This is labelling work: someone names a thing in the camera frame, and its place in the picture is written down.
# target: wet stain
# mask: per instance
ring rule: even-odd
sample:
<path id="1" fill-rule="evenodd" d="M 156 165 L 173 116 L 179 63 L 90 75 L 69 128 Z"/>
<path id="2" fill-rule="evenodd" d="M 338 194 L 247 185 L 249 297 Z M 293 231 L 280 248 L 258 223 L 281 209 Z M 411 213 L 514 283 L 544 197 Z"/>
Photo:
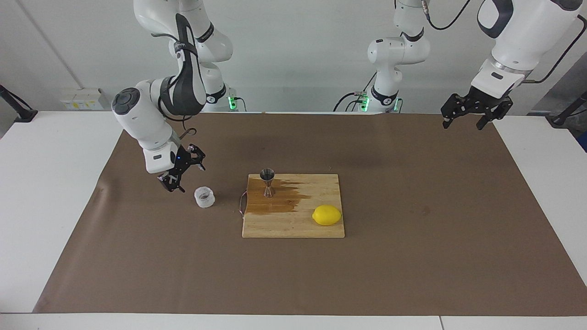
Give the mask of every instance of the wet stain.
<path id="1" fill-rule="evenodd" d="M 301 200 L 311 198 L 299 192 L 301 184 L 304 183 L 275 179 L 271 184 L 271 187 L 275 189 L 275 195 L 272 198 L 266 198 L 263 196 L 265 183 L 261 180 L 250 180 L 246 212 L 257 215 L 295 212 Z"/>

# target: lemon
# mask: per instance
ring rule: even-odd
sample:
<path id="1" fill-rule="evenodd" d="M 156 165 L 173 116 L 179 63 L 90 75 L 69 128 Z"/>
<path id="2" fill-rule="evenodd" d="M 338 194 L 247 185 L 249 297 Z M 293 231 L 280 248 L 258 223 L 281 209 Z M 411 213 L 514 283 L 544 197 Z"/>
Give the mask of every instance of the lemon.
<path id="1" fill-rule="evenodd" d="M 320 225 L 334 225 L 342 218 L 338 208 L 332 205 L 320 205 L 314 210 L 312 219 Z"/>

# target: green indicator light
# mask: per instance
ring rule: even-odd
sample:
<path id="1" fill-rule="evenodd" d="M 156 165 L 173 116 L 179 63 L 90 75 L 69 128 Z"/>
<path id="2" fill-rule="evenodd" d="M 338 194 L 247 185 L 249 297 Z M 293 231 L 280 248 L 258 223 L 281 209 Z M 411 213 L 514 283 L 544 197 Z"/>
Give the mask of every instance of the green indicator light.
<path id="1" fill-rule="evenodd" d="M 402 106 L 403 106 L 403 100 L 398 98 L 396 100 L 396 105 L 393 107 L 393 113 L 401 113 L 402 112 Z"/>
<path id="2" fill-rule="evenodd" d="M 234 101 L 234 97 L 228 97 L 228 105 L 230 105 L 230 109 L 234 110 L 237 108 L 237 103 Z"/>
<path id="3" fill-rule="evenodd" d="M 363 100 L 363 105 L 361 105 L 361 111 L 367 112 L 367 108 L 369 108 L 369 98 L 367 97 Z"/>

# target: clear plastic cup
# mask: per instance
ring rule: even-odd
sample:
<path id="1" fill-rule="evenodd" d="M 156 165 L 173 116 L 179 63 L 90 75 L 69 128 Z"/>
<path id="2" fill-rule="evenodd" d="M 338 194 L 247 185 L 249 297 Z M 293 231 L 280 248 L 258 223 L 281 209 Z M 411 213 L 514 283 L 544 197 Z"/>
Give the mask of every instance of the clear plastic cup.
<path id="1" fill-rule="evenodd" d="M 214 205 L 216 198 L 214 198 L 214 192 L 208 187 L 200 187 L 194 192 L 195 202 L 201 208 L 207 208 Z"/>

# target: wooden cutting board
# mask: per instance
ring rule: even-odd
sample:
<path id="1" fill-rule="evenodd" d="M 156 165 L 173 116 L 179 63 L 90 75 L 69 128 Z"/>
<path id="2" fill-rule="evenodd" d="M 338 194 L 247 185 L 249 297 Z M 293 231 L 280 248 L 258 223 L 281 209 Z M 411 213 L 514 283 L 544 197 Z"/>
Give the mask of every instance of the wooden cutting board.
<path id="1" fill-rule="evenodd" d="M 272 198 L 263 196 L 265 183 L 249 174 L 244 238 L 343 238 L 343 219 L 334 225 L 314 222 L 312 213 L 329 204 L 342 212 L 338 174 L 276 174 Z"/>

